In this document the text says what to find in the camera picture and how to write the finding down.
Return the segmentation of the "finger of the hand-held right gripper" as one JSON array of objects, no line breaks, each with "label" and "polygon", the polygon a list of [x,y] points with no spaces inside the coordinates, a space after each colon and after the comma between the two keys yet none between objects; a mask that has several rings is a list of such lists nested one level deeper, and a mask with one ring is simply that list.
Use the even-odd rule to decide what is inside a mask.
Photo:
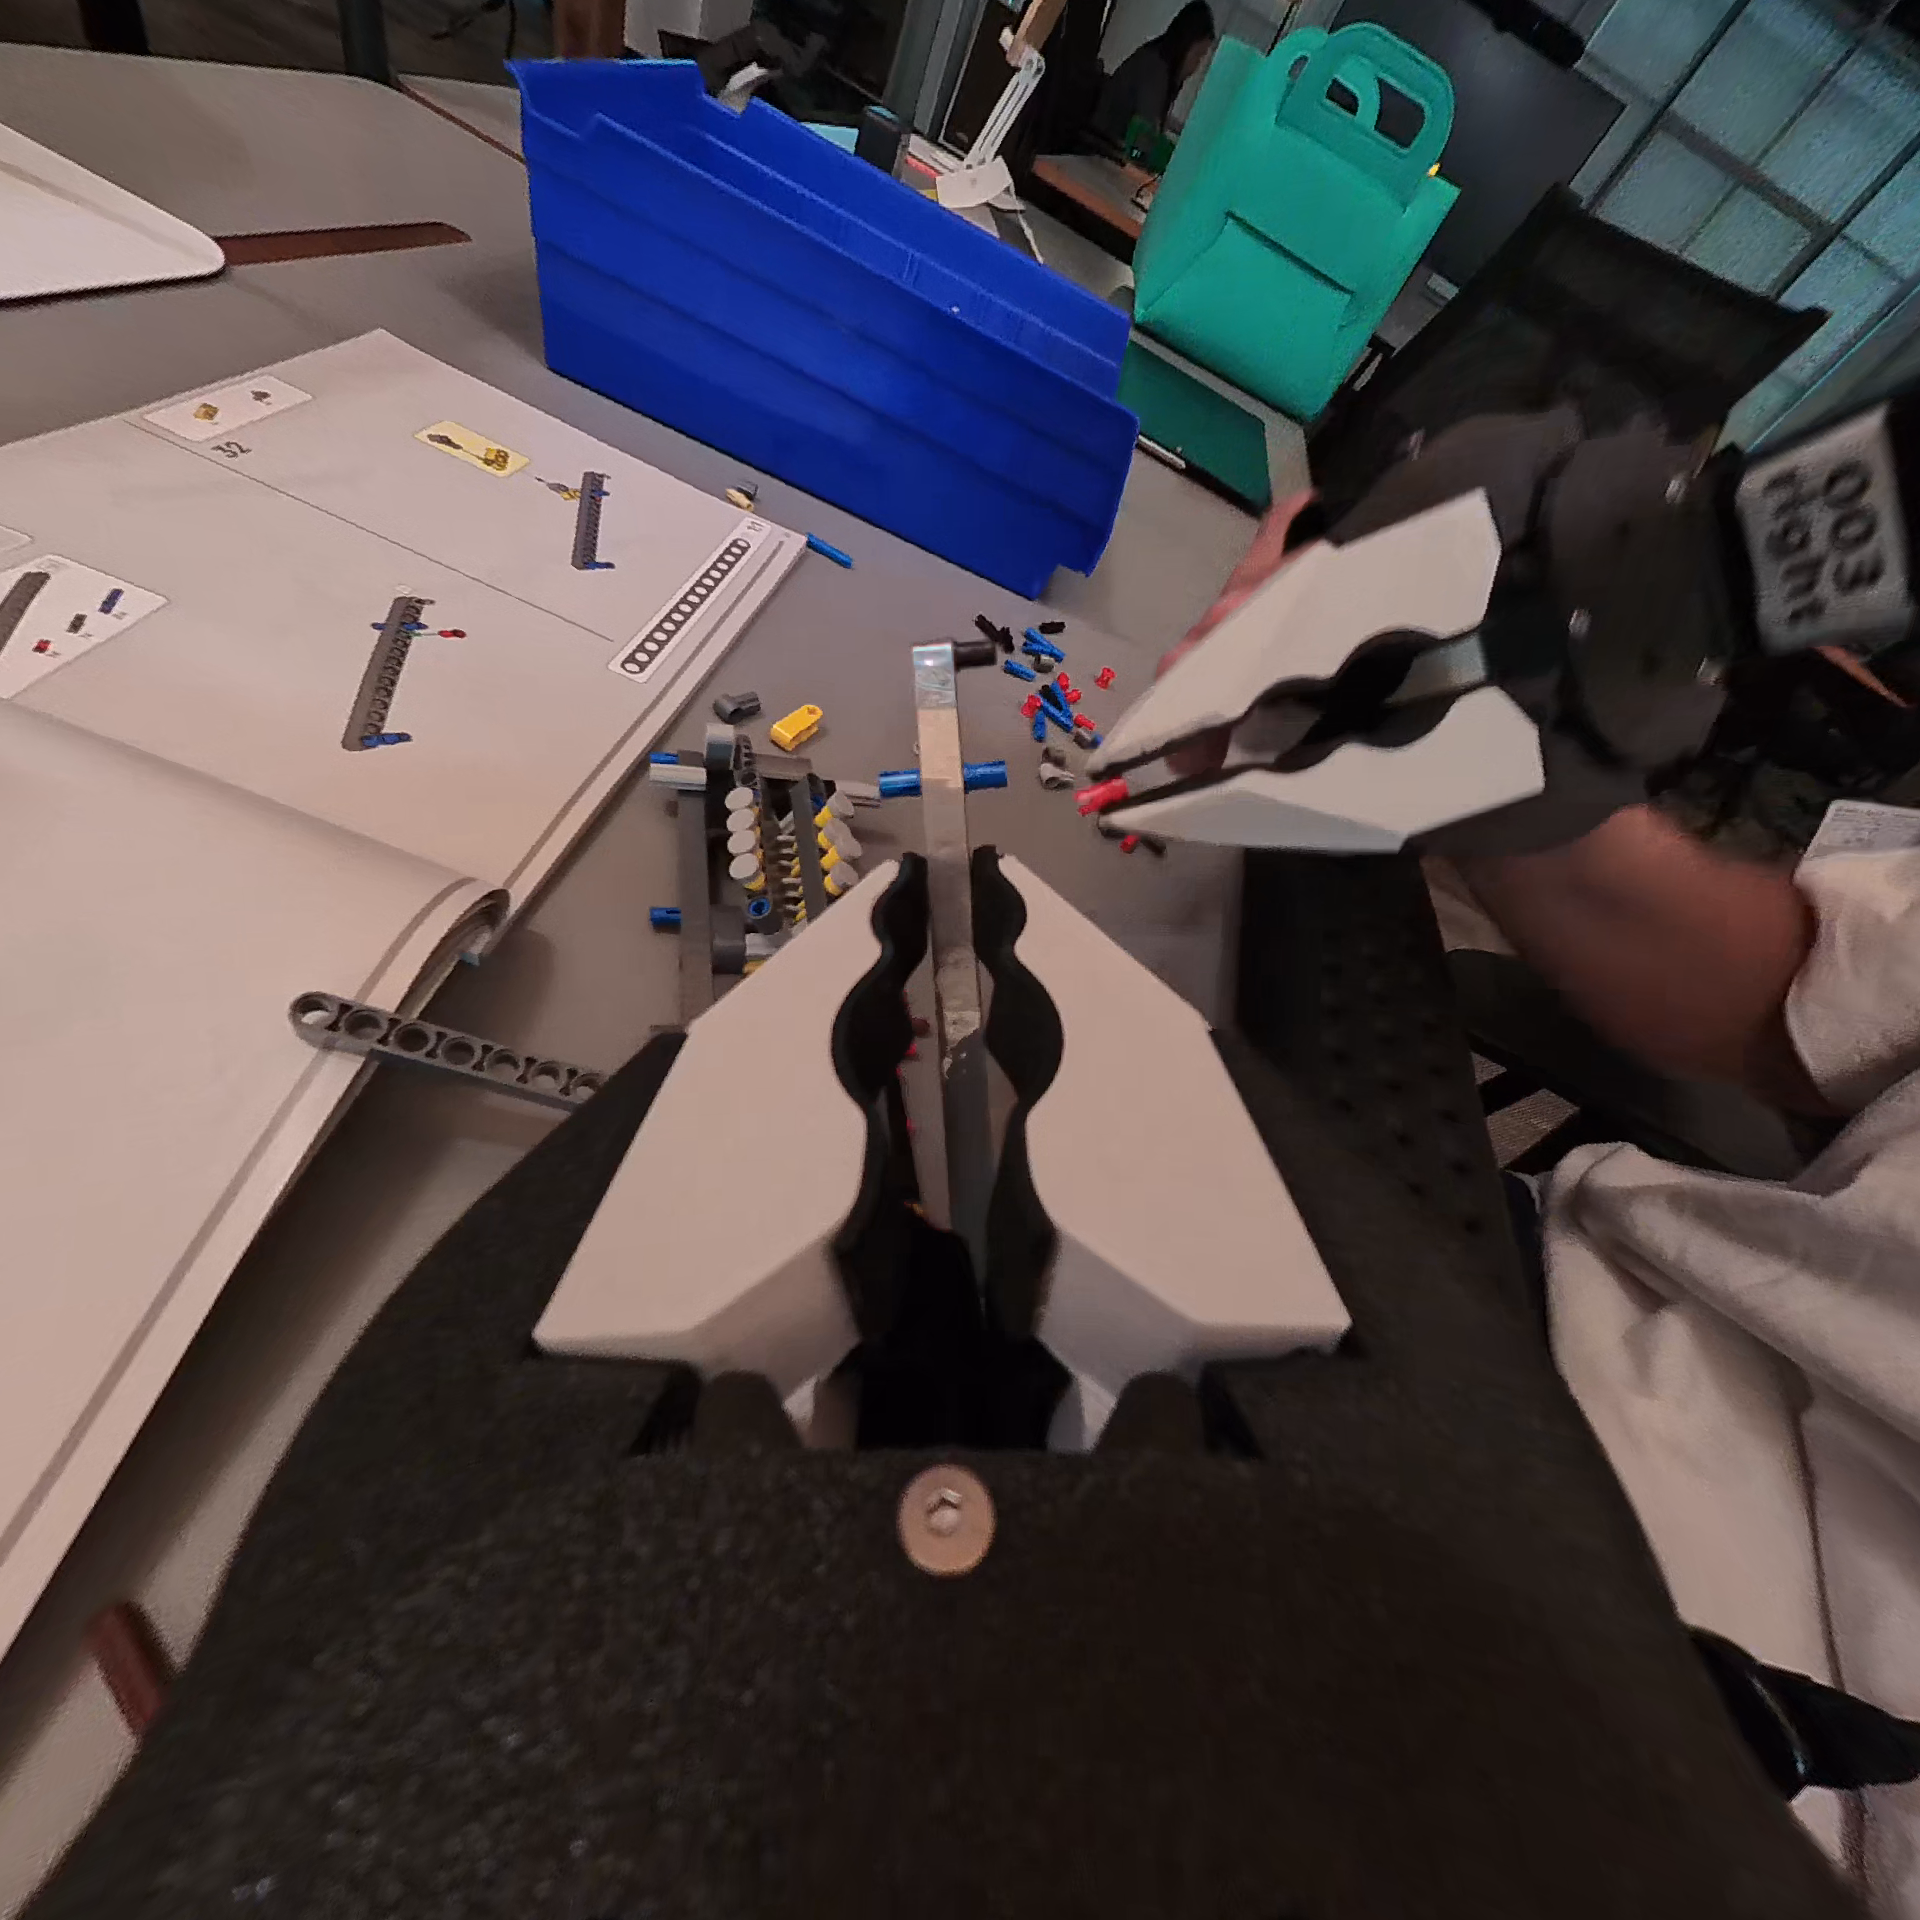
[{"label": "finger of the hand-held right gripper", "polygon": [[1451,492],[1361,541],[1318,541],[1188,642],[1107,733],[1133,771],[1241,723],[1281,685],[1333,685],[1373,637],[1469,637],[1487,614],[1499,517],[1487,491]]},{"label": "finger of the hand-held right gripper", "polygon": [[1458,697],[1424,733],[1342,744],[1305,771],[1241,763],[1187,792],[1107,803],[1124,833],[1224,851],[1405,851],[1548,790],[1539,730],[1514,697]]}]

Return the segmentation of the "blue storage bin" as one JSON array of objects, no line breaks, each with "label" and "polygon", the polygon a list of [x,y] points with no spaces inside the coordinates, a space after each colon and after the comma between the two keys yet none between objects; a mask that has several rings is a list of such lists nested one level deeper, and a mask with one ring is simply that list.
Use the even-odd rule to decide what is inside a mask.
[{"label": "blue storage bin", "polygon": [[1128,318],[696,61],[510,61],[548,368],[1008,591],[1094,576]]}]

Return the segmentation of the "person's right forearm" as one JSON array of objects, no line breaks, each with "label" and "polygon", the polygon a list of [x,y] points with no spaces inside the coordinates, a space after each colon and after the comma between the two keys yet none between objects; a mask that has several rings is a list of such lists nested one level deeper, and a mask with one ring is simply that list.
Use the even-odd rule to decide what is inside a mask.
[{"label": "person's right forearm", "polygon": [[1458,855],[1458,879],[1578,1015],[1647,1068],[1833,1114],[1788,1033],[1815,949],[1815,908],[1788,868],[1727,855],[1633,803],[1553,851]]}]

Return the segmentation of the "white book stand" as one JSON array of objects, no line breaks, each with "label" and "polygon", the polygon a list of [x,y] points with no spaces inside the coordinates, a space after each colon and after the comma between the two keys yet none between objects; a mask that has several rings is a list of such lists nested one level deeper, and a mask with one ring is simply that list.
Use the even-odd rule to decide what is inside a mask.
[{"label": "white book stand", "polygon": [[0,304],[210,278],[226,278],[210,227],[0,125]]}]

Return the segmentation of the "open lego instruction booklet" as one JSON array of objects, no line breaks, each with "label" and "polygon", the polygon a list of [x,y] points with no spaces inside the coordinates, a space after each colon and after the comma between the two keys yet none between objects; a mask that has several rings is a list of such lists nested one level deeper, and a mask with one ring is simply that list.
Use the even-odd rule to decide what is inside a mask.
[{"label": "open lego instruction booklet", "polygon": [[5,442],[0,1521],[36,1615],[359,1090],[803,563],[405,346]]}]

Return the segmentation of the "brown lego axle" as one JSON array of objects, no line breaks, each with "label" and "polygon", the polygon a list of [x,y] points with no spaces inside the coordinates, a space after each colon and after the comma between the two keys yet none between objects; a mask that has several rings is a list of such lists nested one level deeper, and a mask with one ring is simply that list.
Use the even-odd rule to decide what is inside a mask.
[{"label": "brown lego axle", "polygon": [[148,1737],[174,1694],[174,1655],[136,1602],[110,1602],[88,1621],[88,1655],[130,1744]]}]

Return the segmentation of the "person's right hand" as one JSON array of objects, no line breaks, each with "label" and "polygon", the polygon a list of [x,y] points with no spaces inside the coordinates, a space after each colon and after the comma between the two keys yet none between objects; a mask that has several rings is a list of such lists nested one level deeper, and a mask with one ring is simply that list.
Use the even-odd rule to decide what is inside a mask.
[{"label": "person's right hand", "polygon": [[1323,541],[1318,491],[1281,492],[1259,517],[1254,545],[1241,550],[1207,614],[1156,659],[1156,679],[1170,679],[1201,637],[1212,637],[1312,541]]}]

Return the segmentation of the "black mesh office chair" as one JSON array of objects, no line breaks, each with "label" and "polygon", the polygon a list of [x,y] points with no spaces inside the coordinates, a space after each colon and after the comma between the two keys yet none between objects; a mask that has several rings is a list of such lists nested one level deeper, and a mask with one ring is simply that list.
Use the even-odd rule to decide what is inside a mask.
[{"label": "black mesh office chair", "polygon": [[1556,401],[1588,432],[1655,421],[1695,442],[1820,325],[1820,304],[1747,292],[1548,187],[1493,258],[1318,421],[1312,483],[1350,503],[1413,438]]}]

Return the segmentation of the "grey lego car chassis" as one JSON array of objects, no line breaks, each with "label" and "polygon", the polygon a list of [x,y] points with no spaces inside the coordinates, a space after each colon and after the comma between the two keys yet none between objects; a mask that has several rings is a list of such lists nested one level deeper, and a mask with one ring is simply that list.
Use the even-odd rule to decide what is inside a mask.
[{"label": "grey lego car chassis", "polygon": [[650,934],[671,949],[671,1015],[696,1022],[852,898],[858,815],[887,792],[829,779],[803,754],[760,754],[735,723],[683,754],[657,747],[647,779],[671,833],[671,892],[650,900]]}]

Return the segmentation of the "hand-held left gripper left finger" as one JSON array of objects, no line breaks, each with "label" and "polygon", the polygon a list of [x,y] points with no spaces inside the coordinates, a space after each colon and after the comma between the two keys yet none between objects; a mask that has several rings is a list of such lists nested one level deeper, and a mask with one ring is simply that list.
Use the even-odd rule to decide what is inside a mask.
[{"label": "hand-held left gripper left finger", "polygon": [[683,1026],[543,1320],[543,1359],[760,1375],[810,1437],[858,1352],[832,1236],[866,1152],[916,1177],[895,1068],[916,1052],[908,957],[874,926],[918,855],[874,864],[818,929]]}]

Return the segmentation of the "pile of small lego pins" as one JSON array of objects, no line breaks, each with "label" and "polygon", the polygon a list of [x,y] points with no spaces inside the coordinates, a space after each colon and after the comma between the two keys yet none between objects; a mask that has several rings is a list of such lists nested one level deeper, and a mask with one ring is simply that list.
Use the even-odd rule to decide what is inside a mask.
[{"label": "pile of small lego pins", "polygon": [[[1085,756],[1107,747],[1101,720],[1085,710],[1079,685],[1067,679],[1065,657],[1065,622],[1042,624],[1001,624],[992,614],[974,622],[974,637],[957,637],[957,674],[1001,674],[1018,685],[1018,723],[1038,744],[1038,779],[1048,792],[1079,792],[1085,790]],[[969,792],[1008,790],[1008,763],[969,763]],[[1128,855],[1170,855],[1170,837],[1124,825],[1101,803],[1079,803],[1079,824],[1094,824],[1117,851]]]}]

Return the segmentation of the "long dark grey lego beam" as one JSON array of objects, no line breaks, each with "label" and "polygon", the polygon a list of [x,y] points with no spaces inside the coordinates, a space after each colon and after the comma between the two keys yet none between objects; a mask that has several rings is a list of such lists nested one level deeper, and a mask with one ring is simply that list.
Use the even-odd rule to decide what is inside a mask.
[{"label": "long dark grey lego beam", "polygon": [[485,1090],[508,1090],[508,1097],[543,1104],[543,1107],[580,1107],[587,1097],[601,1097],[610,1085],[602,1068],[516,1052],[516,1047],[503,1047],[503,1040],[485,1040],[485,1033],[467,1033],[467,1026],[443,1026],[443,1022],[405,1015],[405,1009],[343,1000],[343,997],[324,997],[324,991],[291,997],[290,1022],[314,1052],[350,1052],[364,1064],[424,1068],[424,1077],[485,1085]]},{"label": "long dark grey lego beam", "polygon": [[978,659],[992,659],[982,642],[957,642],[957,637],[916,642],[949,1231],[969,1239],[974,1278],[992,1278],[992,1198],[1001,1152],[992,1114],[982,982],[974,949],[974,833],[969,833],[969,754],[962,754],[962,668]]}]

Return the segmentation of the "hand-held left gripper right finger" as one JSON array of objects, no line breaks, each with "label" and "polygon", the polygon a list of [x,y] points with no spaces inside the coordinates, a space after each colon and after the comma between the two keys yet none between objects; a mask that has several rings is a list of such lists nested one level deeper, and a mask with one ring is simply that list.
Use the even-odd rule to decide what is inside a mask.
[{"label": "hand-held left gripper right finger", "polygon": [[1012,1085],[992,1318],[1042,1359],[1048,1443],[1085,1453],[1146,1375],[1342,1352],[1350,1313],[1212,1022],[1008,851],[974,855],[974,934]]}]

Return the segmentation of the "teal felt bag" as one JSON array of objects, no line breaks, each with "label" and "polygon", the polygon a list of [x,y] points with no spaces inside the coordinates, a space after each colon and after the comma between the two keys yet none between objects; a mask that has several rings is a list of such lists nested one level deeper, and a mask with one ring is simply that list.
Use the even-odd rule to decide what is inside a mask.
[{"label": "teal felt bag", "polygon": [[1455,80],[1379,24],[1220,40],[1133,248],[1138,449],[1273,503],[1267,411],[1312,424],[1455,208]]}]

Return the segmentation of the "curved wooden desk lamp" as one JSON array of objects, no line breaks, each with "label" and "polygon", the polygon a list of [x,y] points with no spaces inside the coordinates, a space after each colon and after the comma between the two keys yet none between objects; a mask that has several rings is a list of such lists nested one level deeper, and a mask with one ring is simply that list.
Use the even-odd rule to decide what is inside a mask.
[{"label": "curved wooden desk lamp", "polygon": [[1008,87],[1001,87],[993,109],[982,112],[974,148],[957,166],[940,170],[940,200],[949,215],[992,208],[992,200],[1012,198],[1012,170],[1001,161],[1001,146],[1012,139],[1025,101],[1048,80],[1048,34],[1059,27],[1065,9],[1067,9],[1065,0],[1031,0],[1018,9],[1018,24],[1001,27]]}]

